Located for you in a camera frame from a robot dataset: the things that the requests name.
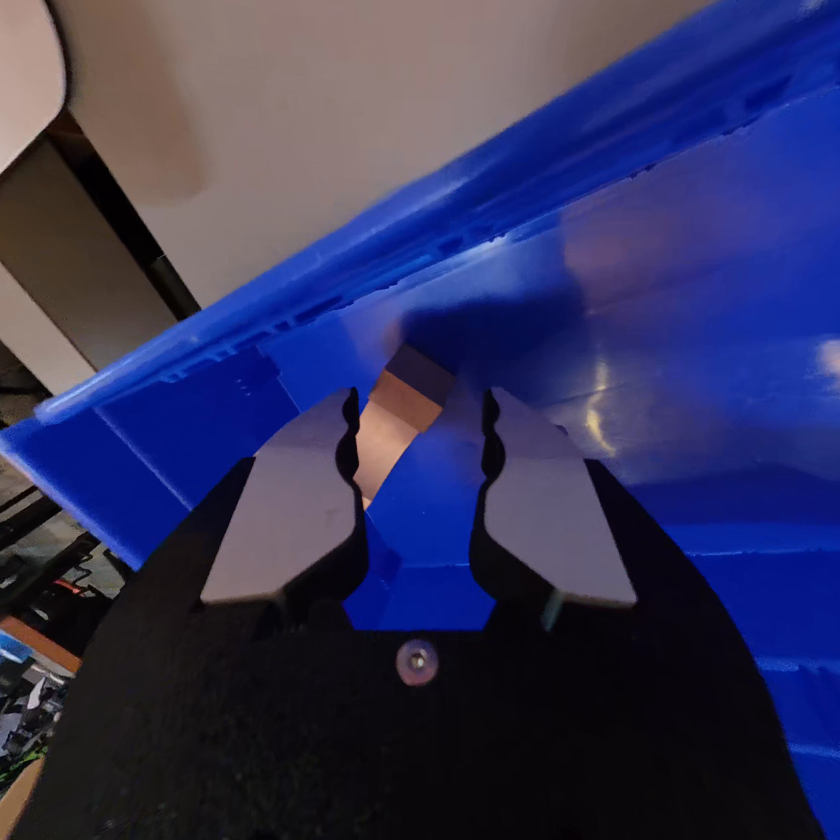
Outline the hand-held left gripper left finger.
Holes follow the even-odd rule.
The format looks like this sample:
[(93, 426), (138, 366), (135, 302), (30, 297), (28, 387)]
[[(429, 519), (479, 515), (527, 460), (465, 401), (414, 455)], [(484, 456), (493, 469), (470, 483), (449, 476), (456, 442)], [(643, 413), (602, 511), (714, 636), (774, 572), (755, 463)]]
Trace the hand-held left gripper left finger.
[(201, 593), (204, 604), (344, 601), (369, 570), (355, 437), (359, 395), (341, 388), (255, 454)]

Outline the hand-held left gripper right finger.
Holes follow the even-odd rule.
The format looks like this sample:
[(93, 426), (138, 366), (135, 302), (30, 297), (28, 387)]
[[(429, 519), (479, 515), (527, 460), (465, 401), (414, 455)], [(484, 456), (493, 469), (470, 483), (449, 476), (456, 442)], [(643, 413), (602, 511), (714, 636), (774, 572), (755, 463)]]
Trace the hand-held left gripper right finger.
[(637, 594), (581, 451), (511, 394), (482, 398), (469, 567), (496, 602), (631, 607)]

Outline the natural wooden block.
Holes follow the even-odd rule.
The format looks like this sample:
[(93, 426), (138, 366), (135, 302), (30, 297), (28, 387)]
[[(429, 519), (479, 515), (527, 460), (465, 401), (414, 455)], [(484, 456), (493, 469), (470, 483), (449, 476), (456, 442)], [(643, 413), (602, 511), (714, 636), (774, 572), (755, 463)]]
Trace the natural wooden block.
[(368, 509), (414, 439), (444, 411), (456, 378), (404, 344), (386, 364), (360, 414), (354, 482)]

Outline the blue plastic bin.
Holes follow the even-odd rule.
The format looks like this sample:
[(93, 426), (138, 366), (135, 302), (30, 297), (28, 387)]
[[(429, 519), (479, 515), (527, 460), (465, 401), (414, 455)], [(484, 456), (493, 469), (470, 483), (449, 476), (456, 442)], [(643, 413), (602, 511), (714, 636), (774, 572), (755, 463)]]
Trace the blue plastic bin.
[[(360, 587), (204, 604), (256, 452), (405, 343), (456, 382)], [(477, 584), (493, 387), (635, 605)], [(2, 452), (133, 567), (12, 838), (838, 838), (838, 2), (707, 5)]]

